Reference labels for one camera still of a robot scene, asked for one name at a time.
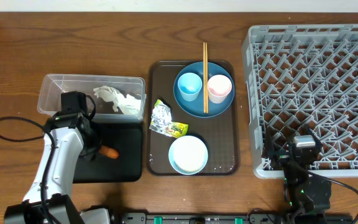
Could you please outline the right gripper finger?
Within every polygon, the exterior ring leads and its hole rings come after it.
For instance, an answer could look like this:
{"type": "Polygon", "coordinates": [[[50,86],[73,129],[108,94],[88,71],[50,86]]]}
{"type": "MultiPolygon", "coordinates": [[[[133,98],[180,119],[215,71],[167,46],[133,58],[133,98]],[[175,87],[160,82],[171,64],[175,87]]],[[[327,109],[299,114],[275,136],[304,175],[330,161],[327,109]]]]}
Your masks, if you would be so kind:
{"type": "Polygon", "coordinates": [[[264,153],[266,156],[272,156],[274,153],[274,146],[270,128],[266,128],[265,130],[264,153]]]}
{"type": "Polygon", "coordinates": [[[309,127],[307,124],[304,124],[304,125],[303,125],[303,128],[304,128],[305,132],[306,132],[309,136],[311,136],[311,138],[313,139],[315,145],[320,145],[320,144],[321,144],[321,141],[316,137],[316,135],[314,134],[314,132],[310,129],[310,127],[309,127]]]}

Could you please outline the white tissue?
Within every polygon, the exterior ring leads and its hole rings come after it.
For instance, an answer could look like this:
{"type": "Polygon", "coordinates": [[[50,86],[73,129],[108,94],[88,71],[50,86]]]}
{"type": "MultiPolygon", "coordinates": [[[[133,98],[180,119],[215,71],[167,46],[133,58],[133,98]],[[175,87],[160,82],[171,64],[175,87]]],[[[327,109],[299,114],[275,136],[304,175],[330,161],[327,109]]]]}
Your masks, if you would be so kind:
{"type": "Polygon", "coordinates": [[[105,102],[112,102],[113,103],[113,111],[118,112],[118,96],[121,94],[121,92],[111,86],[101,86],[93,89],[94,95],[97,98],[102,98],[105,102]]]}
{"type": "Polygon", "coordinates": [[[125,115],[137,115],[140,111],[141,100],[127,94],[124,96],[123,94],[117,95],[117,107],[122,111],[125,115]]]}

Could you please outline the orange carrot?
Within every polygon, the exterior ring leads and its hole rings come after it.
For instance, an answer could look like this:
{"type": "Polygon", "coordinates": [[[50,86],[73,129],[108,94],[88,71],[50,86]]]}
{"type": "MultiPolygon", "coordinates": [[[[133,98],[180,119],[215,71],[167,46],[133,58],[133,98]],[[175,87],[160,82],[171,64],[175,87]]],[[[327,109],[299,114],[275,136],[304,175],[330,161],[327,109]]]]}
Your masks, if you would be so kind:
{"type": "Polygon", "coordinates": [[[99,153],[111,159],[119,157],[119,153],[115,149],[107,146],[101,146],[99,153]]]}

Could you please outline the yellow foil snack wrapper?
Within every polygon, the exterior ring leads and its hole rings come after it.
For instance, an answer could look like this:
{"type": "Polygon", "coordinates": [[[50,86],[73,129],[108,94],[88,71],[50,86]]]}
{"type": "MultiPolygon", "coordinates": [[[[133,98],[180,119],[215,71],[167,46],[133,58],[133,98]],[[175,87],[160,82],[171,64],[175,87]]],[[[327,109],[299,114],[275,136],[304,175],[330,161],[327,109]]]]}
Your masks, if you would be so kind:
{"type": "Polygon", "coordinates": [[[157,100],[152,110],[149,129],[168,137],[180,138],[187,134],[188,125],[172,121],[170,107],[157,100]]]}

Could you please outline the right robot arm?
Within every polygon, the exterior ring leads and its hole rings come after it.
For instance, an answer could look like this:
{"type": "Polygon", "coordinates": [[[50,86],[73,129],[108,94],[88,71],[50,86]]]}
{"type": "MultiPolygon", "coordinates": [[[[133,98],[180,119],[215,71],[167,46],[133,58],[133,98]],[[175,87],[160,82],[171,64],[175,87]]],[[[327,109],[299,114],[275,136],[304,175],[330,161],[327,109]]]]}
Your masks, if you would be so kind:
{"type": "Polygon", "coordinates": [[[313,174],[307,167],[315,162],[323,144],[308,126],[305,135],[294,135],[286,149],[276,149],[269,128],[265,130],[265,154],[273,168],[284,173],[284,197],[291,205],[288,223],[306,223],[303,215],[314,215],[330,208],[331,183],[313,174]]]}

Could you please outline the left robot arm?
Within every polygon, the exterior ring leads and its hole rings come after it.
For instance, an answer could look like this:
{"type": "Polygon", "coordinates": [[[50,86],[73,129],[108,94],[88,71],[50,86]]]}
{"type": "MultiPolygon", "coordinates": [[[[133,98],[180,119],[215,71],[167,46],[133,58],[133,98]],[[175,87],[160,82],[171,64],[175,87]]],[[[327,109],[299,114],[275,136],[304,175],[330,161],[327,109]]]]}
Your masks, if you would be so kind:
{"type": "Polygon", "coordinates": [[[5,223],[110,223],[107,208],[79,212],[70,198],[78,158],[101,147],[92,118],[83,111],[61,111],[42,126],[44,151],[34,182],[22,203],[7,207],[5,223]]]}

